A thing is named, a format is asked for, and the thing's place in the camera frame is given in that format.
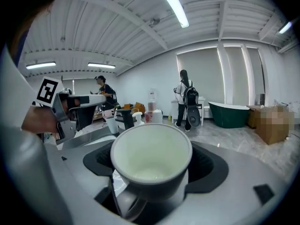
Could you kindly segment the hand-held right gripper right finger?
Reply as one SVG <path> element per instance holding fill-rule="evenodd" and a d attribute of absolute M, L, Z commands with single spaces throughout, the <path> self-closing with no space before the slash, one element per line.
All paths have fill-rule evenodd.
<path fill-rule="evenodd" d="M 142 225 L 256 225 L 275 208 L 287 183 L 243 153 L 192 142 L 193 156 L 176 194 L 148 203 Z"/>

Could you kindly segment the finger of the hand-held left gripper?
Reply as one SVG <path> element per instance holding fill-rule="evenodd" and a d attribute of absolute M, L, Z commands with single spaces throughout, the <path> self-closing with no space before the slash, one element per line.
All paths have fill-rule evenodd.
<path fill-rule="evenodd" d="M 101 94 L 78 95 L 67 98 L 68 117 L 76 131 L 80 131 L 93 121 L 95 109 L 104 104 L 106 97 Z"/>

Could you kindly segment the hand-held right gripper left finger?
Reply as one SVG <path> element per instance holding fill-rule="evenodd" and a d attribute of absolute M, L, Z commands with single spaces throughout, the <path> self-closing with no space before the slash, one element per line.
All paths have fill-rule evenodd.
<path fill-rule="evenodd" d="M 112 135 L 91 145 L 58 150 L 46 144 L 53 179 L 67 211 L 68 225 L 128 225 L 117 213 L 112 176 L 98 176 L 83 163 L 86 154 L 112 144 Z"/>

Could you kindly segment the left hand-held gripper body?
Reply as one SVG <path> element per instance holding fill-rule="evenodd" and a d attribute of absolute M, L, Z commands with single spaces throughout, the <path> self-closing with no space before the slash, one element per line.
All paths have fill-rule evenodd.
<path fill-rule="evenodd" d="M 69 96 L 72 96 L 72 91 L 64 88 L 62 81 L 43 77 L 35 95 L 40 106 L 31 106 L 31 132 L 50 133 L 57 145 L 73 138 L 76 131 L 68 117 Z"/>

